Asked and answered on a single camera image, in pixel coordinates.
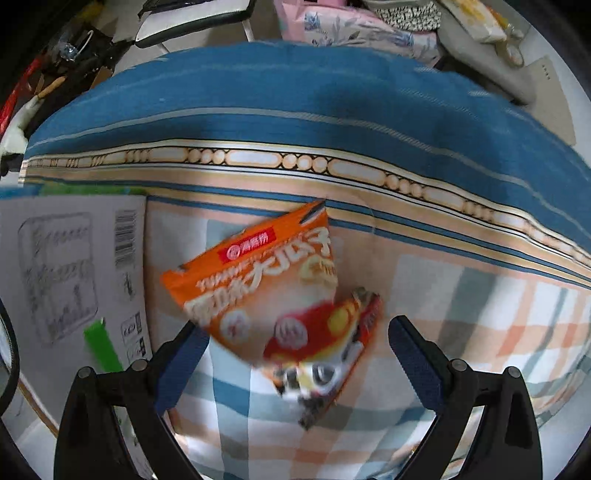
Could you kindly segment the white goose plush toy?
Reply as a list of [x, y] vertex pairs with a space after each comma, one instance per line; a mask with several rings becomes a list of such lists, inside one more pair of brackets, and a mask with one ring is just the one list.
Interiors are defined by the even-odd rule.
[[65, 76], [58, 77], [39, 94], [33, 96], [32, 99], [25, 103], [14, 115], [1, 139], [1, 157], [25, 153], [28, 139], [25, 136], [24, 129], [37, 114], [44, 99], [55, 89], [59, 88], [65, 79]]

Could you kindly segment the white black chair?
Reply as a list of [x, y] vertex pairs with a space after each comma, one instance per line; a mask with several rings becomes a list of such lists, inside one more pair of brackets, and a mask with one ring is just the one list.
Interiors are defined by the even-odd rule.
[[157, 46], [167, 53], [164, 43], [188, 34], [217, 26], [240, 24], [246, 40], [252, 42], [254, 34], [250, 18], [256, 1], [203, 1], [178, 8], [152, 11], [142, 21], [135, 35], [135, 45], [140, 49]]

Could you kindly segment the tape roll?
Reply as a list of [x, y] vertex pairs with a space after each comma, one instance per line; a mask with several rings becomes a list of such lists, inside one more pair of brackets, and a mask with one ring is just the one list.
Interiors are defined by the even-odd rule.
[[496, 45], [496, 51], [511, 68], [524, 67], [524, 57], [516, 44], [509, 41], [500, 42]]

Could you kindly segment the brown cardboard box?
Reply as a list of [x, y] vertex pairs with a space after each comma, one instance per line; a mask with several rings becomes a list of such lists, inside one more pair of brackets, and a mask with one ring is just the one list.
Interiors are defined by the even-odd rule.
[[1, 191], [1, 300], [21, 379], [58, 426], [76, 372], [103, 368], [85, 340], [100, 323], [118, 367], [152, 355], [143, 288], [142, 195]]

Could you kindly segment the orange snack bag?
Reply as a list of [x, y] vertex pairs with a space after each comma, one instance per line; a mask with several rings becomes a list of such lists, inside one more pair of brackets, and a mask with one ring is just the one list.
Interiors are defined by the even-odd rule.
[[304, 429], [342, 392], [383, 315], [366, 288], [337, 298], [322, 200], [242, 230], [161, 282], [189, 320], [297, 403]]

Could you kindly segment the grey chair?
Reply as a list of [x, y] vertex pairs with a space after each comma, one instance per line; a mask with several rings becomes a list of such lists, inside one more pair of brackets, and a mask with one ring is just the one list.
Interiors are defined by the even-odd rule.
[[527, 105], [536, 100], [533, 80], [526, 67], [511, 68], [497, 54], [496, 45], [500, 42], [475, 41], [443, 5], [438, 37], [451, 57], [475, 71], [517, 103]]

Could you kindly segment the yellow printed snack bag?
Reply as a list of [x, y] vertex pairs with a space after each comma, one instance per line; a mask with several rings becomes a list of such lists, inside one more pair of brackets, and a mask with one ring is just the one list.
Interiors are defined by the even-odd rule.
[[479, 43], [497, 43], [507, 35], [489, 8], [479, 0], [441, 0], [467, 33]]

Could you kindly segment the floral pink pillow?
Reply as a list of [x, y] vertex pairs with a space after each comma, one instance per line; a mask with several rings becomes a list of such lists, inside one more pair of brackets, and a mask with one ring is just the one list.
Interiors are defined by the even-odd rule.
[[435, 32], [396, 29], [367, 9], [310, 1], [276, 1], [273, 5], [286, 41], [317, 47], [370, 48], [415, 59], [429, 67], [442, 57]]

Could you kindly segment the patterned black white bag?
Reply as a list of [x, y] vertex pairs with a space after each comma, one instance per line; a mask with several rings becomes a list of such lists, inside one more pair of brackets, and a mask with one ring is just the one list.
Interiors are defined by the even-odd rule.
[[435, 1], [368, 0], [363, 4], [394, 29], [430, 32], [441, 26], [442, 12]]

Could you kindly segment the plaid checkered bed sheet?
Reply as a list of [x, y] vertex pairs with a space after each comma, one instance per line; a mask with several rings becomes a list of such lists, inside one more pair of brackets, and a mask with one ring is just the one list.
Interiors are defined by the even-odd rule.
[[154, 345], [184, 318], [160, 275], [325, 200], [339, 289], [380, 294], [450, 357], [524, 375], [542, 438], [584, 432], [590, 169], [527, 112], [391, 54], [283, 42], [122, 72], [32, 136], [28, 183], [144, 190]]

